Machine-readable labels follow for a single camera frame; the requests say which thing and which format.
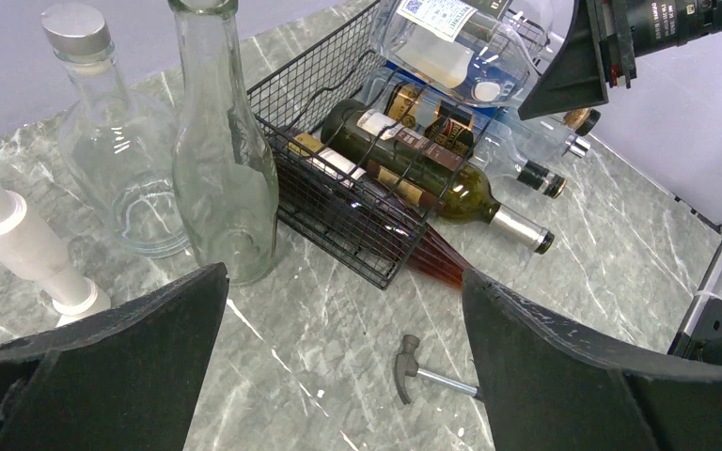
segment brown glass bottle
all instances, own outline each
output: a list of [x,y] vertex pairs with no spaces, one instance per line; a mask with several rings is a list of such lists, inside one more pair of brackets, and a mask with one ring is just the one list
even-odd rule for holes
[[[455,223],[482,221],[536,253],[549,249],[555,235],[494,199],[489,180],[479,168],[401,124],[394,124],[383,113],[368,111],[360,101],[341,101],[322,125],[322,141],[354,163],[364,160],[362,165],[373,175],[378,164],[395,174],[404,173],[405,180],[436,196],[444,191],[454,169],[460,167],[441,199],[437,211],[441,217]],[[394,127],[376,139],[390,125]]]

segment black wire basket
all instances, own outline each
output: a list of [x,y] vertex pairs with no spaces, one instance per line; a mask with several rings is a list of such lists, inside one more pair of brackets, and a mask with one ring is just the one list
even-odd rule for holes
[[[248,90],[248,97],[275,155],[280,183],[278,218],[375,286],[386,288],[418,246],[437,203],[415,213],[394,200],[397,184],[408,170],[391,189],[382,193],[369,190],[354,185],[348,172],[317,155],[319,151],[294,140],[298,132],[318,130],[337,103],[356,94],[367,76],[385,64],[386,60],[369,46],[369,29],[377,6],[375,2],[365,8],[257,83]],[[394,70],[389,79],[397,72]],[[376,101],[373,99],[367,107]],[[445,122],[457,113],[458,107],[458,103],[451,104]],[[399,124],[398,120],[384,128],[377,138]],[[467,157],[474,147],[468,149]],[[416,155],[411,166],[420,158],[424,157]],[[349,172],[364,166],[365,160]],[[453,172],[439,199],[461,167]]]

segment gray marble countertop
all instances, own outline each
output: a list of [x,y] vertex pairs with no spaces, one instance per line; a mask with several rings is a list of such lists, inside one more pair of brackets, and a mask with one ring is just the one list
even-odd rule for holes
[[[243,41],[251,86],[346,22],[367,0],[329,8]],[[181,71],[139,88],[181,106]],[[23,194],[69,244],[74,266],[122,303],[196,267],[185,253],[150,260],[111,242],[56,156],[59,116],[0,137],[0,182]],[[497,198],[557,235],[531,255],[486,225],[433,226],[477,268],[528,299],[600,332],[665,352],[720,237],[607,148],[565,157],[559,199],[510,179]],[[55,326],[51,300],[0,266],[0,343]],[[460,295],[403,270],[380,291],[278,228],[276,264],[232,288],[186,449],[490,449],[482,405],[421,381],[399,402],[393,356],[421,337],[425,367],[474,383]]]

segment white pipe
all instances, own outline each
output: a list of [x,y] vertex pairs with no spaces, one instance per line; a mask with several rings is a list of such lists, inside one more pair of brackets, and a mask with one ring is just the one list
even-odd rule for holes
[[26,200],[0,186],[0,261],[15,275],[51,295],[67,324],[110,307],[111,301],[68,259],[68,247],[28,208]]

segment liquor bottle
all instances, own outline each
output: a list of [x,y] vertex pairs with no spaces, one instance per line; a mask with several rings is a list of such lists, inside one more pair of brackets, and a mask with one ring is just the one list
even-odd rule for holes
[[372,48],[453,99],[473,106],[516,106],[533,59],[545,48],[554,12],[549,0],[475,2],[383,0]]
[[[494,199],[478,167],[360,101],[341,101],[331,110],[322,125],[322,141],[386,186],[392,181],[378,176],[379,167],[430,194],[444,194],[436,210],[449,221],[491,224],[538,254],[552,245],[552,232]],[[457,177],[447,186],[456,170]]]
[[79,93],[59,127],[59,155],[113,238],[146,257],[183,250],[172,183],[178,126],[161,101],[129,89],[103,15],[78,3],[40,15]]
[[198,264],[224,262],[231,285],[273,262],[275,160],[245,94],[238,0],[168,0],[175,13],[184,102],[173,181]]
[[[288,139],[275,136],[272,140],[277,150],[275,162],[281,186],[281,202],[290,203],[300,211],[300,215],[312,212],[313,219],[319,218],[319,222],[326,224],[343,240],[388,259],[392,265],[400,261],[411,242],[418,240],[419,215],[399,198],[389,195],[389,189],[370,177],[364,169],[323,146],[317,139],[296,130],[290,133],[295,136]],[[305,157],[308,165],[298,164],[297,158],[291,155]],[[341,185],[367,200],[367,205],[377,208],[366,208],[342,190],[332,190],[319,183],[314,177],[315,170],[341,180]],[[407,182],[403,182],[402,186],[409,187],[402,192],[413,199],[424,195],[422,202],[426,202],[432,196]],[[425,234],[406,260],[406,265],[461,290],[463,270],[472,265],[435,229],[430,225],[426,227]]]
[[[384,68],[380,75],[386,75],[386,70],[391,74],[391,70]],[[394,80],[393,77],[389,82],[390,89],[383,92],[387,95],[380,95],[380,90],[370,87],[362,91],[362,98],[367,98],[367,102],[374,101],[375,106],[382,105],[383,109],[377,107],[379,111],[468,159],[482,169],[489,179],[510,177],[552,198],[557,198],[563,192],[566,179],[529,160],[517,149],[510,127],[475,114],[455,101],[448,101],[425,86],[416,86],[402,75],[397,83],[393,84]],[[368,85],[382,85],[376,78],[369,82]],[[478,141],[473,154],[469,149],[475,145],[476,136],[483,129],[483,139]]]
[[[524,121],[515,108],[488,109],[483,110],[484,114],[464,105],[455,106],[457,102],[446,95],[417,82],[401,70],[393,71],[387,67],[369,74],[358,99],[462,155],[493,117],[510,129],[515,148],[538,164],[566,153],[584,157],[590,143],[581,136],[590,132],[600,117],[598,111],[589,108]],[[495,134],[496,130],[494,124],[486,132]],[[484,144],[480,142],[475,151],[481,151]]]

